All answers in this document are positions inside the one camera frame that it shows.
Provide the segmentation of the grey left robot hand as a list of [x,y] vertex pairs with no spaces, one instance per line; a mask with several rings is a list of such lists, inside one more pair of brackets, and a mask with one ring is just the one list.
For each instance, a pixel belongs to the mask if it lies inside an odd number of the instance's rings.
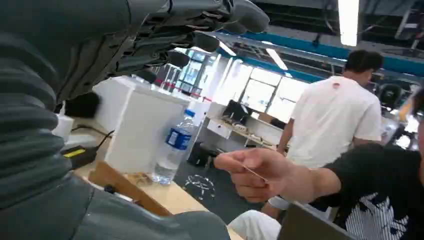
[[248,0],[1,1],[1,239],[228,240],[209,211],[158,216],[76,175],[54,110],[106,80],[135,40],[261,33],[269,21]]

